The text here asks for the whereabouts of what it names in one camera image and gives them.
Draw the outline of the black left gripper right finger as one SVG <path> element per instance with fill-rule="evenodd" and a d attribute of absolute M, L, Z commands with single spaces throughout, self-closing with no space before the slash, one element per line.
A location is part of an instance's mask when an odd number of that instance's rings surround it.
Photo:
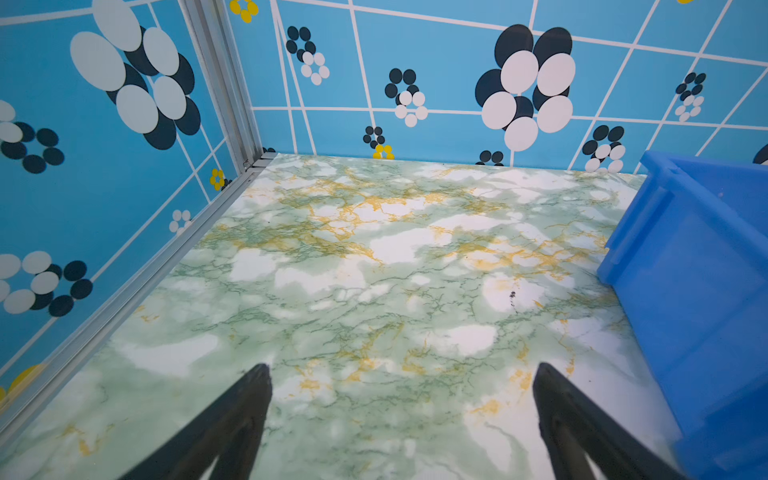
<path fill-rule="evenodd" d="M 683 474 L 620 426 L 552 365 L 533 381 L 540 435 L 557 479 L 682 479 Z"/>

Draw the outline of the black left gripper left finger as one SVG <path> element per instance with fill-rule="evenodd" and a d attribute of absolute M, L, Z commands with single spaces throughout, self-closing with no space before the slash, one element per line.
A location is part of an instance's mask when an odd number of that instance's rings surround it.
<path fill-rule="evenodd" d="M 272 398 L 270 368 L 257 364 L 124 479 L 250 477 Z"/>

